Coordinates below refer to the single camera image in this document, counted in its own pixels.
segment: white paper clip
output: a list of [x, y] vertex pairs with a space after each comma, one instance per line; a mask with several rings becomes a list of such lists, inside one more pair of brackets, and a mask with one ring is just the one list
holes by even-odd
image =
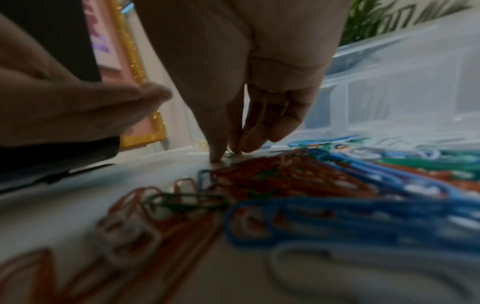
[[125, 219], [116, 214], [109, 214], [97, 222], [93, 238], [103, 257], [119, 269], [131, 268], [147, 260], [162, 240], [158, 231], [140, 219]]

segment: green plant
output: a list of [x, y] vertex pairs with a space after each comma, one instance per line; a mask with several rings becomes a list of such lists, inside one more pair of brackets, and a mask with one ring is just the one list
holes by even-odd
[[347, 45], [377, 35], [388, 9], [381, 7], [381, 0], [355, 0], [340, 45]]

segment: blue light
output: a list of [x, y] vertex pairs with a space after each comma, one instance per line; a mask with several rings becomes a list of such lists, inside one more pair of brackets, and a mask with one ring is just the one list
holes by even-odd
[[126, 7], [124, 7], [122, 10], [121, 10], [121, 13], [122, 14], [126, 14], [128, 13], [131, 9], [133, 9], [135, 7], [134, 3], [133, 2], [130, 2], [129, 5], [127, 5]]

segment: pile of paper clips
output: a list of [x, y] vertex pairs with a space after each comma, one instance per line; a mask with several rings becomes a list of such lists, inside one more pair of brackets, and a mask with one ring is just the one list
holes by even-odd
[[[283, 257], [292, 252], [407, 268], [440, 277], [451, 294], [436, 300], [407, 288], [405, 296], [480, 302], [480, 200], [472, 196], [480, 189], [480, 153], [382, 150], [342, 140], [202, 170], [197, 181], [177, 180], [173, 193], [136, 189], [94, 226], [91, 242], [99, 258], [59, 290], [50, 249], [4, 263], [0, 284], [35, 268], [33, 302], [136, 303], [148, 294], [142, 303], [162, 303], [223, 228], [238, 248], [271, 249], [268, 269], [275, 282], [301, 297], [394, 303], [385, 294], [399, 289], [384, 284], [379, 292], [371, 282], [361, 288], [351, 282], [358, 293], [299, 284], [282, 272]], [[458, 170], [440, 166], [455, 161], [462, 162]]]

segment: pink poster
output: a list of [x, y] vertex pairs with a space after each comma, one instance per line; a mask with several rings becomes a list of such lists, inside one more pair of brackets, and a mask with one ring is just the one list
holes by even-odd
[[102, 19], [97, 0], [82, 0], [82, 2], [96, 63], [101, 67], [120, 70], [122, 67]]

